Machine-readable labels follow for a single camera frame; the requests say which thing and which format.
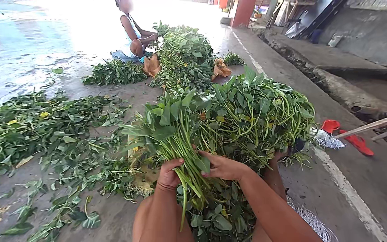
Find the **concrete curb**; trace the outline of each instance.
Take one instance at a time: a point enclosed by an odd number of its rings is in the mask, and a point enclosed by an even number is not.
[[[352,85],[347,80],[327,72],[325,69],[335,69],[333,67],[315,66],[298,51],[274,39],[272,34],[265,29],[251,29],[262,41],[279,53],[283,58],[292,63],[305,76],[312,80],[317,86],[324,90],[332,99],[350,110],[353,106],[366,106],[378,109],[377,116],[387,116],[387,103],[372,96],[364,90]],[[361,69],[359,72],[372,72],[385,74],[387,70],[367,70]]]

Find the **drainage channel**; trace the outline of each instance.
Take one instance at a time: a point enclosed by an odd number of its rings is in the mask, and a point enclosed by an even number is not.
[[[316,84],[320,89],[322,89],[325,93],[327,93],[332,99],[337,101],[344,108],[348,109],[347,105],[344,103],[344,101],[340,97],[338,97],[336,95],[332,95],[332,92],[329,90],[329,88],[323,82],[324,77],[316,74],[313,66],[311,66],[308,63],[308,61],[305,60],[299,53],[297,53],[296,51],[294,51],[291,48],[281,46],[277,42],[268,40],[264,36],[263,32],[261,32],[257,35],[268,46],[270,46],[273,50],[275,50],[277,53],[279,53],[283,58],[285,58],[287,61],[289,61],[291,64],[293,64],[306,77],[308,77],[314,84]],[[366,122],[367,124],[378,120],[373,115],[362,114],[362,113],[352,113],[352,114],[355,115],[355,117],[357,117],[361,121]],[[376,134],[382,134],[382,133],[387,131],[387,126],[384,126],[384,127],[378,128],[378,129],[374,129],[373,131]]]

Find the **red flip-flop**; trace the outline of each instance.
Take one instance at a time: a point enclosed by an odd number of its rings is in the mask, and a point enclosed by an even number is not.
[[[334,130],[340,128],[340,122],[337,120],[327,119],[323,122],[322,128],[326,133],[332,134]]]
[[[345,130],[339,131],[340,134],[343,134],[346,132],[347,131],[345,131]],[[366,155],[366,156],[374,155],[374,152],[367,147],[367,145],[365,144],[365,140],[361,136],[351,135],[351,136],[345,137],[344,139],[349,141],[349,143],[351,143],[353,146],[355,146],[355,148],[359,152],[363,153],[364,155]]]

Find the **person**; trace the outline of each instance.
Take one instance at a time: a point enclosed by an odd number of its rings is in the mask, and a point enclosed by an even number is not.
[[[120,22],[123,26],[122,47],[116,52],[110,52],[114,59],[123,62],[144,63],[144,50],[151,41],[158,39],[158,35],[153,32],[142,30],[132,18],[132,0],[115,0],[116,6],[122,12]]]
[[[286,192],[277,167],[278,160],[286,154],[274,154],[270,161],[272,170],[266,169],[262,179],[243,163],[204,151],[198,153],[207,157],[212,166],[210,173],[203,173],[203,176],[238,181],[257,218],[252,242],[322,241],[286,202]],[[180,179],[173,169],[183,162],[180,158],[162,165],[155,193],[141,202],[135,214],[133,242],[194,241],[187,220],[179,232],[182,208],[177,204],[175,190]]]

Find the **red pillar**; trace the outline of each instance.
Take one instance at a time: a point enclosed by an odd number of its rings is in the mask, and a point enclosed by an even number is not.
[[[231,27],[247,27],[247,25],[249,25],[253,10],[255,9],[255,0],[238,0],[238,3],[235,4],[234,8],[231,10],[231,13],[232,11],[235,11],[235,15],[231,22]]]
[[[219,8],[220,9],[225,9],[227,4],[228,4],[228,0],[220,0],[219,1]]]

